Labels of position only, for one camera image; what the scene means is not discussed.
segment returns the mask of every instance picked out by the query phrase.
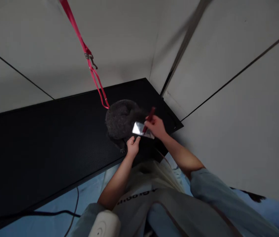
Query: grooming loop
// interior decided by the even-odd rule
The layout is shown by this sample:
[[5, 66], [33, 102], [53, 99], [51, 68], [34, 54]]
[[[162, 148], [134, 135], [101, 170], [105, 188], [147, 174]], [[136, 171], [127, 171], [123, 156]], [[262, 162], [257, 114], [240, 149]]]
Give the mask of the grooming loop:
[[[93, 68], [93, 66], [95, 66], [95, 68], [98, 69], [97, 65], [95, 65], [95, 63], [93, 62], [94, 57], [93, 57], [93, 55], [92, 55], [90, 49], [86, 46], [86, 44], [84, 43], [84, 41], [83, 41], [83, 39], [82, 39], [82, 37], [81, 37], [81, 34], [80, 34], [79, 29], [78, 29], [78, 26], [77, 26], [77, 24], [76, 24], [74, 15], [73, 15], [73, 13], [71, 12], [71, 9], [70, 9], [70, 6], [69, 6], [67, 0], [60, 0], [60, 3], [61, 3], [61, 5], [63, 6], [63, 9], [64, 9], [64, 11], [65, 11], [65, 13], [66, 13], [66, 15], [67, 15], [67, 17], [68, 17], [70, 23], [72, 24], [72, 26], [73, 26], [73, 28], [74, 28], [76, 34], [77, 34], [77, 37], [78, 37], [78, 39], [79, 39], [79, 41], [80, 41], [80, 44], [81, 44], [82, 49], [83, 49], [83, 51], [84, 51], [84, 55], [86, 56], [86, 59], [87, 59], [87, 62], [88, 62], [88, 66], [89, 66], [89, 69], [90, 69], [90, 73], [91, 73], [92, 79], [93, 79], [93, 81], [94, 81], [94, 84], [95, 84], [96, 87], [97, 87], [98, 92], [99, 92], [100, 99], [101, 99], [101, 103], [102, 103], [103, 107], [105, 107], [106, 109], [108, 109], [108, 108], [110, 108], [110, 106], [109, 106], [109, 103], [108, 103], [108, 101], [107, 101], [107, 98], [106, 98], [104, 89], [103, 89], [103, 87], [102, 87], [102, 84], [101, 84], [99, 75], [97, 74], [97, 72], [96, 72], [95, 69]], [[98, 82], [99, 82], [99, 85], [100, 85], [100, 87], [101, 87], [101, 90], [102, 90], [102, 93], [103, 93], [103, 97], [104, 97], [104, 100], [105, 100], [105, 103], [106, 103], [107, 106], [105, 106], [104, 103], [103, 103], [103, 98], [102, 98], [101, 92], [100, 92], [100, 90], [99, 90], [97, 81], [96, 81], [96, 79], [95, 79], [95, 77], [94, 77], [94, 74], [96, 75], [96, 77], [97, 77], [97, 79], [98, 79]]]

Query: red brush handle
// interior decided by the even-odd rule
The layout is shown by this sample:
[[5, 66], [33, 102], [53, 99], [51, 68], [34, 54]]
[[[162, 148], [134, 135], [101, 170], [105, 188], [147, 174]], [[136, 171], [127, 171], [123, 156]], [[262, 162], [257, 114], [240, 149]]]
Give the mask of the red brush handle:
[[[155, 107], [152, 107], [152, 108], [151, 108], [151, 111], [150, 111], [149, 116], [148, 116], [148, 118], [147, 118], [147, 121], [148, 121], [148, 122], [151, 122], [151, 121], [152, 121], [152, 117], [153, 117], [153, 115], [154, 115], [154, 113], [155, 113], [155, 110], [156, 110]], [[143, 133], [144, 133], [144, 134], [147, 132], [147, 129], [148, 129], [148, 127], [144, 126], [144, 128], [143, 128]]]

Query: panel seam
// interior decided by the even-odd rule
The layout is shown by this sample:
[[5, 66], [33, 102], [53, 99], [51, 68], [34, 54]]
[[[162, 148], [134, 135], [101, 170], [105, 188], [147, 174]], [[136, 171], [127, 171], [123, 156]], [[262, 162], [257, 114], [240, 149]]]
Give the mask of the panel seam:
[[205, 104], [210, 98], [212, 98], [214, 95], [216, 95], [221, 89], [223, 89], [225, 86], [227, 86], [230, 82], [232, 82], [235, 78], [237, 78], [241, 73], [243, 73], [245, 70], [247, 70], [252, 64], [254, 64], [256, 61], [258, 61], [261, 57], [263, 57], [268, 51], [270, 51], [272, 48], [274, 48], [279, 43], [279, 39], [272, 44], [270, 47], [268, 47], [263, 53], [261, 53], [259, 56], [257, 56], [253, 61], [251, 61], [247, 66], [245, 66], [240, 72], [238, 72], [234, 77], [232, 77], [229, 81], [227, 81], [222, 87], [220, 87], [216, 92], [214, 92], [210, 97], [208, 97], [203, 103], [201, 103], [199, 106], [197, 106], [191, 113], [189, 113], [185, 118], [183, 118], [180, 122], [185, 120], [187, 117], [189, 117], [193, 112], [195, 112], [199, 107], [201, 107], [203, 104]]
[[48, 95], [49, 97], [51, 97], [46, 91], [44, 91], [42, 88], [40, 88], [37, 84], [35, 84], [33, 81], [31, 81], [29, 78], [27, 78], [24, 74], [22, 74], [19, 70], [17, 70], [14, 66], [12, 66], [10, 63], [8, 63], [6, 60], [4, 60], [2, 57], [0, 57], [0, 59], [5, 62], [8, 66], [10, 66], [13, 70], [15, 70], [17, 73], [19, 73], [21, 76], [23, 76], [26, 80], [28, 80], [29, 82], [31, 82], [33, 85], [35, 85], [38, 89], [40, 89], [42, 92], [44, 92], [46, 95]]

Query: hand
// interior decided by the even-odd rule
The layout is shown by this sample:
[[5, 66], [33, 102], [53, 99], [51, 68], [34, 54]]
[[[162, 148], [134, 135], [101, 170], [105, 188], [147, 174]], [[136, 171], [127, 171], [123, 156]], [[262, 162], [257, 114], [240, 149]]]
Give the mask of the hand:
[[165, 126], [163, 125], [163, 121], [161, 118], [154, 115], [152, 117], [151, 122], [145, 121], [145, 125], [149, 128], [152, 134], [162, 140], [165, 136], [167, 136], [167, 132], [165, 130]]
[[128, 141], [127, 141], [127, 155], [126, 156], [131, 156], [135, 157], [138, 153], [139, 150], [139, 141], [140, 141], [140, 136], [138, 136], [135, 140], [135, 137], [132, 136]]

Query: floor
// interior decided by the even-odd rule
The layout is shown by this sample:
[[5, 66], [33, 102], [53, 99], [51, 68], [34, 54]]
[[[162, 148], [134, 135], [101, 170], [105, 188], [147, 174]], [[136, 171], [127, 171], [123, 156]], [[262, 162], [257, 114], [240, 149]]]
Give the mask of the floor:
[[[188, 195], [192, 195], [190, 192], [188, 181], [181, 170], [177, 167], [175, 161], [168, 153], [166, 155], [175, 176], [182, 184], [184, 191]], [[97, 202], [101, 191], [107, 185], [119, 165], [116, 165], [106, 172], [92, 178], [91, 180], [85, 182], [78, 187], [79, 189], [79, 202], [77, 206], [77, 214], [82, 214], [88, 204]], [[267, 220], [272, 222], [275, 226], [279, 228], [279, 202], [271, 199], [263, 200], [261, 203], [256, 203], [250, 199], [248, 194], [235, 189], [234, 192], [244, 200], [249, 206], [259, 212]], [[64, 195], [58, 197], [57, 199], [51, 201], [50, 203], [39, 208], [39, 211], [49, 211], [56, 212], [60, 210], [70, 210], [74, 211], [77, 201], [77, 189], [73, 189]], [[71, 216], [68, 214], [61, 214], [54, 217], [23, 217], [12, 224], [4, 227], [0, 230], [0, 237], [21, 237], [21, 236], [64, 236], [66, 233], [70, 222]], [[78, 218], [74, 219], [73, 226], [75, 226]]]

